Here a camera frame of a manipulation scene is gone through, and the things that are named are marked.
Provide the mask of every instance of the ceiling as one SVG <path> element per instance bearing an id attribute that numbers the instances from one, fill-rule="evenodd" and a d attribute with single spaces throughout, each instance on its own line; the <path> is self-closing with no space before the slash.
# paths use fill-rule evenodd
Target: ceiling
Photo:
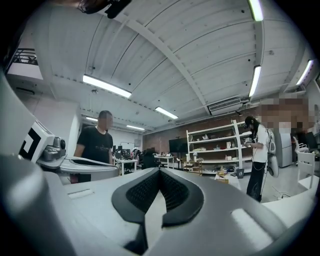
<path id="1" fill-rule="evenodd" d="M 28 24 L 43 81 L 39 93 L 80 104 L 82 114 L 113 113 L 118 126 L 146 132 L 206 118 L 206 105 L 247 99 L 262 65 L 258 100 L 294 89 L 312 52 L 292 21 L 269 0 L 255 22 L 246 0 L 133 0 L 115 19 L 43 6 Z M 84 74 L 132 92 L 129 99 L 84 84 Z M 156 107 L 173 113 L 169 117 Z"/>

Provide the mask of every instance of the air conditioner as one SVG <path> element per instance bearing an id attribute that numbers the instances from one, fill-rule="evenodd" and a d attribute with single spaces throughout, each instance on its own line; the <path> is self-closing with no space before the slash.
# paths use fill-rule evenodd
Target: air conditioner
<path id="1" fill-rule="evenodd" d="M 229 112 L 233 112 L 242 107 L 242 102 L 240 98 L 229 98 L 225 100 L 221 100 L 215 103 L 208 105 L 208 109 L 211 115 L 221 115 Z"/>

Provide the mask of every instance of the hair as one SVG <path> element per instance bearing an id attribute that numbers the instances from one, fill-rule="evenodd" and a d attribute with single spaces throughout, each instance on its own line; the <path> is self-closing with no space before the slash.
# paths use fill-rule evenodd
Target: hair
<path id="1" fill-rule="evenodd" d="M 246 119 L 245 119 L 245 124 L 246 126 L 249 128 L 249 125 L 253 125 L 253 130 L 252 130 L 252 135 L 253 137 L 257 134 L 258 132 L 258 127 L 260 125 L 260 122 L 258 122 L 257 119 L 255 119 L 253 116 L 247 116 Z"/>
<path id="2" fill-rule="evenodd" d="M 99 117 L 98 117 L 98 118 L 106 118 L 107 115 L 112 116 L 112 114 L 111 114 L 110 111 L 108 111 L 108 110 L 102 110 L 102 111 L 99 113 Z"/>

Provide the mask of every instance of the floor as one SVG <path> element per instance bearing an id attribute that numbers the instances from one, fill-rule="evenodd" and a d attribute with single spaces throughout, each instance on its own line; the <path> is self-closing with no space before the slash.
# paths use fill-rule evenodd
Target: floor
<path id="1" fill-rule="evenodd" d="M 300 179 L 306 176 L 301 173 Z M 239 179 L 241 191 L 246 193 L 250 179 L 250 173 L 247 173 L 243 179 Z M 272 202 L 278 200 L 283 195 L 294 196 L 306 191 L 304 187 L 298 184 L 298 167 L 295 164 L 279 169 L 279 177 L 274 178 L 269 173 L 266 176 L 264 188 L 262 191 L 261 203 Z M 166 202 L 159 191 L 154 202 L 145 215 L 146 236 L 149 247 L 161 235 L 162 216 L 166 213 Z"/>

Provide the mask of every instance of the white chair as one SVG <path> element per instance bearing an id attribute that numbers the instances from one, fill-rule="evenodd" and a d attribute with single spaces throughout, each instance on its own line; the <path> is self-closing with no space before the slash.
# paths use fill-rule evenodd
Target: white chair
<path id="1" fill-rule="evenodd" d="M 303 143 L 299 143 L 297 138 L 292 136 L 293 139 L 294 139 L 294 142 L 295 142 L 295 153 L 296 155 L 298 155 L 298 152 L 302 152 L 302 153 L 308 153 L 309 152 L 309 148 L 307 147 L 306 144 L 303 144 Z"/>
<path id="2" fill-rule="evenodd" d="M 311 189 L 314 181 L 315 173 L 315 155 L 312 153 L 298 152 L 298 183 L 303 185 L 307 189 Z M 308 173 L 310 177 L 300 180 L 300 171 Z"/>

